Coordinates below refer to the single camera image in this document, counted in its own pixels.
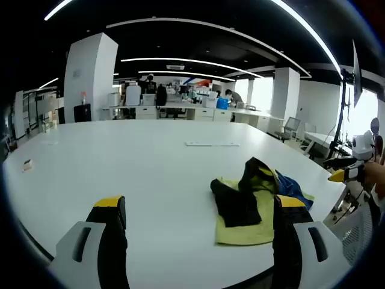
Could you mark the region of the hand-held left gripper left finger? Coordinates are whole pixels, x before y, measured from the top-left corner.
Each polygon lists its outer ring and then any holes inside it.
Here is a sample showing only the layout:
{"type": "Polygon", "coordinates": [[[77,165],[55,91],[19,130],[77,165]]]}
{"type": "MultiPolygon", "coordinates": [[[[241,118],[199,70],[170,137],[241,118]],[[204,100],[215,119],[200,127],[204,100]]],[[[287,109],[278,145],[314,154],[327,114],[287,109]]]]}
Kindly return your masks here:
{"type": "Polygon", "coordinates": [[[99,200],[56,246],[50,273],[65,288],[129,288],[125,197],[99,200]]]}

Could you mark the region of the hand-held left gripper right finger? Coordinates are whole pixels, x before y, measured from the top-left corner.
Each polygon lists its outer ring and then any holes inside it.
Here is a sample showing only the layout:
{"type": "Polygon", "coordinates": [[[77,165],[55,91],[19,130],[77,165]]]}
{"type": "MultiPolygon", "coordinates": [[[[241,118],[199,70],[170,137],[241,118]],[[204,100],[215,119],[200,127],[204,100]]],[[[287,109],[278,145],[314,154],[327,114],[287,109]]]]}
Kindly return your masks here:
{"type": "Polygon", "coordinates": [[[275,196],[273,228],[273,288],[333,288],[351,268],[342,242],[302,201],[275,196]]]}

